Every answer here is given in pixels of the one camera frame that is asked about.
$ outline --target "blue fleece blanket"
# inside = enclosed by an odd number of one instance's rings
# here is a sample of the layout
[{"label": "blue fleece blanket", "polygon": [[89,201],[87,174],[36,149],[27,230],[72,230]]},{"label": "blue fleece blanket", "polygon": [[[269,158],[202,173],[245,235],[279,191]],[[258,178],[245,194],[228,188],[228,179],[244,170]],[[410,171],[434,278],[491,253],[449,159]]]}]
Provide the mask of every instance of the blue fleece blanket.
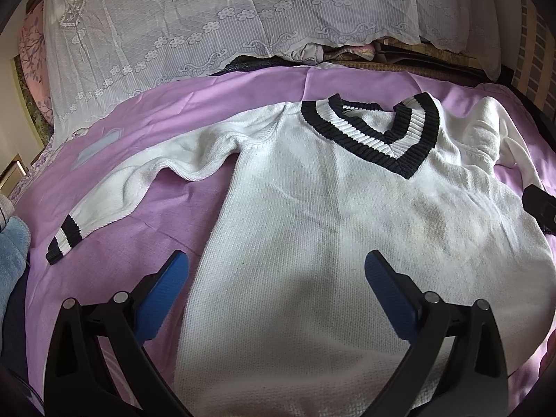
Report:
[{"label": "blue fleece blanket", "polygon": [[25,270],[30,243],[29,228],[17,216],[12,216],[0,232],[0,352],[6,305],[13,287]]}]

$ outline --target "black and white ribbed collar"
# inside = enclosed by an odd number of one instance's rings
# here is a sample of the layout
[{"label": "black and white ribbed collar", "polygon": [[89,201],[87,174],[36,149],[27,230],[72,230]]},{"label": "black and white ribbed collar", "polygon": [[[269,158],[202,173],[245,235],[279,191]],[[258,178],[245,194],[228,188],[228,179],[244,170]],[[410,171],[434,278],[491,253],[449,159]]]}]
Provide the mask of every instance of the black and white ribbed collar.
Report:
[{"label": "black and white ribbed collar", "polygon": [[368,162],[409,179],[436,145],[440,116],[429,93],[418,94],[394,107],[394,122],[385,132],[370,127],[350,110],[382,111],[376,103],[342,100],[303,101],[305,121],[327,139]]}]

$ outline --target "purple sheet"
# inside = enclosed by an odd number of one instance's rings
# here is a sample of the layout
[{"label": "purple sheet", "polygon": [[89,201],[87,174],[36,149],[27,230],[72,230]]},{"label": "purple sheet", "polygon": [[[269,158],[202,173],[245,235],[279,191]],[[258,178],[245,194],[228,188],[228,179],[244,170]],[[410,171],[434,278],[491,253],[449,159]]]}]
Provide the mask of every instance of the purple sheet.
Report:
[{"label": "purple sheet", "polygon": [[[218,217],[235,160],[229,158],[216,174],[201,182],[185,182],[171,171],[161,172],[129,217],[93,232],[71,255],[55,266],[48,266],[44,257],[47,246],[65,215],[117,164],[179,133],[263,105],[323,99],[340,93],[347,100],[378,102],[390,109],[422,91],[429,91],[459,116],[465,116],[482,97],[498,99],[529,146],[547,191],[556,195],[556,155],[510,91],[496,85],[464,88],[409,73],[271,68],[169,83],[121,103],[110,116],[96,122],[85,136],[68,141],[16,206],[16,214],[27,223],[32,234],[26,297],[30,384],[42,392],[49,340],[65,298],[73,296],[82,304],[90,304],[105,301],[119,290],[131,290],[141,277],[157,271],[173,250],[180,249],[191,259],[190,280],[157,338],[146,343],[162,376],[169,384],[173,382],[187,291]],[[120,139],[72,169],[85,148],[116,129],[120,130]],[[521,194],[521,175],[517,169],[497,167],[496,173]],[[556,252],[553,237],[549,243]],[[539,347],[511,378],[511,406],[536,380],[544,352],[546,347]]]}]

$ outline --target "pink floral pillow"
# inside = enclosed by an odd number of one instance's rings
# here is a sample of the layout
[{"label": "pink floral pillow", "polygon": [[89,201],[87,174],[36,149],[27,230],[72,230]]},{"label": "pink floral pillow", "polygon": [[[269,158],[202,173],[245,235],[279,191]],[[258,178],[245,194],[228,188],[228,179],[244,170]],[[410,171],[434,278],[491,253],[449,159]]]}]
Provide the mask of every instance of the pink floral pillow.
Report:
[{"label": "pink floral pillow", "polygon": [[49,124],[52,122],[50,85],[46,69],[46,45],[43,22],[44,2],[41,1],[23,22],[19,32],[19,57],[29,91]]}]

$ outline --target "white sweater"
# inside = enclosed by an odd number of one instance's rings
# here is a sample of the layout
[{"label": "white sweater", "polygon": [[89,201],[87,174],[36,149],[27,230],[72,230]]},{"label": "white sweater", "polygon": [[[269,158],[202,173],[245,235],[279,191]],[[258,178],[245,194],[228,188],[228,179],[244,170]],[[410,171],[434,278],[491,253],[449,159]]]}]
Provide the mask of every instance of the white sweater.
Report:
[{"label": "white sweater", "polygon": [[521,136],[492,98],[464,119],[427,93],[376,110],[280,103],[137,153],[71,211],[49,261],[129,215],[160,169],[201,180],[239,152],[177,356],[176,393],[196,417],[359,416],[408,348],[366,283],[373,249],[447,302],[487,299],[514,371],[556,299],[543,234],[494,177],[517,163],[524,187],[541,187]]}]

